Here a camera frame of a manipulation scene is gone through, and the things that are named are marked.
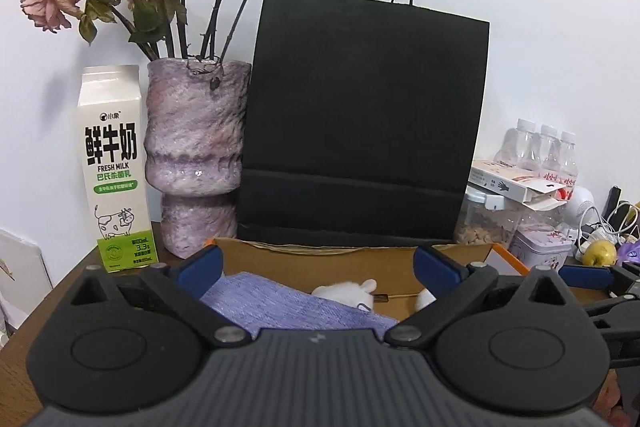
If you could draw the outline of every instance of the plastic water bottle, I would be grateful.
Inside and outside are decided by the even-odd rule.
[[[543,125],[538,139],[538,157],[540,158],[538,175],[541,178],[561,183],[559,152],[558,129],[550,125]]]
[[[536,125],[533,124],[533,131],[526,132],[518,144],[518,162],[516,167],[526,171],[540,171],[540,158],[538,156],[538,136],[535,134]]]
[[[578,178],[578,166],[575,164],[575,134],[563,131],[560,142],[560,183],[566,188],[558,190],[559,199],[568,200],[574,191]]]
[[[517,127],[509,129],[504,134],[502,147],[494,156],[494,162],[506,167],[516,166],[518,160],[526,156],[527,146],[533,141],[535,131],[535,123],[518,119]]]

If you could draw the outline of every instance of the screw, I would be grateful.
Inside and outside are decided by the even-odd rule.
[[[422,336],[422,332],[415,326],[396,326],[391,330],[391,338],[398,342],[416,341]]]
[[[238,326],[222,326],[216,330],[213,336],[223,344],[235,344],[244,340],[246,332]]]

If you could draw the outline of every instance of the purple object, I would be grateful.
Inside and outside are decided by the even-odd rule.
[[[616,264],[622,266],[625,261],[632,263],[638,262],[638,254],[640,254],[640,241],[637,243],[623,243],[618,248],[618,260]]]
[[[253,337],[261,328],[286,330],[373,329],[382,339],[398,321],[315,297],[259,275],[219,279],[200,299]]]
[[[251,65],[162,58],[148,70],[146,179],[164,194],[164,244],[186,258],[203,238],[236,235],[231,199],[220,196],[240,185]]]

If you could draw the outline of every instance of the yellow pear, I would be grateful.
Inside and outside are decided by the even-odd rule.
[[[593,241],[582,256],[585,266],[609,266],[616,263],[616,247],[606,239]]]

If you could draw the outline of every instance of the wooden table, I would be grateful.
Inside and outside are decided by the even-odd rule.
[[[154,223],[154,235],[158,257],[163,263],[175,265],[181,259],[171,254],[159,240],[158,227]],[[101,264],[100,254],[95,248],[47,295],[25,322],[18,328],[9,342],[0,350],[0,425],[19,427],[40,409],[40,401],[27,376],[24,359],[31,343],[51,312],[60,302],[66,290],[88,264]],[[140,269],[124,270],[135,273]]]

